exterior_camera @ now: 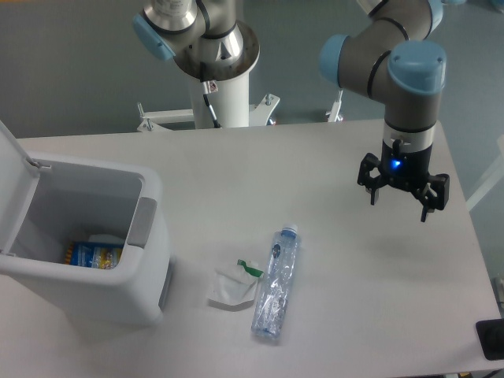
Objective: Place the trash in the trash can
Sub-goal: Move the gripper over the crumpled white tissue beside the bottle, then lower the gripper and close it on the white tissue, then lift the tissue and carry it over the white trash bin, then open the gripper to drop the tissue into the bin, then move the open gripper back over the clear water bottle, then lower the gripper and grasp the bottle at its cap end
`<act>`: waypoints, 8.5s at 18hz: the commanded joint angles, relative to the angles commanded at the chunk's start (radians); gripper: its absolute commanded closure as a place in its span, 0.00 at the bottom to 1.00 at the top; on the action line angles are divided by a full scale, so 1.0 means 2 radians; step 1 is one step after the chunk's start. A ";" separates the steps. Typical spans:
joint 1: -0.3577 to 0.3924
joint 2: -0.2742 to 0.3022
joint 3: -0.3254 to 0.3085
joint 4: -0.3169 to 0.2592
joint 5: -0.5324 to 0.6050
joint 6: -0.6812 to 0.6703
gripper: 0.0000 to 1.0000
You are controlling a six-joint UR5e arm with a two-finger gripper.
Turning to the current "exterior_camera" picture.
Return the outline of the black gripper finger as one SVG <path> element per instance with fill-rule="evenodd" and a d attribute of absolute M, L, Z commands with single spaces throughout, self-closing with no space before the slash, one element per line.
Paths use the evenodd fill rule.
<path fill-rule="evenodd" d="M 379 190 L 391 184 L 392 176 L 384 168 L 382 161 L 374 154 L 367 153 L 361 160 L 357 183 L 370 194 L 370 204 L 374 206 L 379 199 Z"/>
<path fill-rule="evenodd" d="M 421 222 L 425 222 L 430 213 L 445 209 L 449 201 L 450 176 L 446 173 L 428 174 L 411 193 L 422 205 Z"/>

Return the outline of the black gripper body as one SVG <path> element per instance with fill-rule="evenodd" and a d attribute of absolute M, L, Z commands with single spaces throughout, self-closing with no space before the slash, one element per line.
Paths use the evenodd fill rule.
<path fill-rule="evenodd" d="M 428 182 L 431 154 L 432 146 L 416 152 L 404 152 L 400 148 L 396 156 L 392 147 L 382 143 L 380 176 L 387 185 L 396 189 L 421 189 Z"/>

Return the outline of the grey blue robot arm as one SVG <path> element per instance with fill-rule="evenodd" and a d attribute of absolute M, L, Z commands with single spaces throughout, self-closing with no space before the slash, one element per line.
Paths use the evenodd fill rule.
<path fill-rule="evenodd" d="M 409 192 L 423 214 L 445 208 L 450 179 L 429 171 L 446 79 L 445 50 L 429 40 L 443 19 L 439 1 L 363 1 L 371 23 L 323 45 L 320 74 L 385 107 L 380 156 L 366 154 L 357 182 L 377 200 L 389 186 Z M 149 1 L 132 20 L 144 47 L 190 79 L 197 128 L 249 127 L 249 75 L 260 46 L 233 1 Z"/>

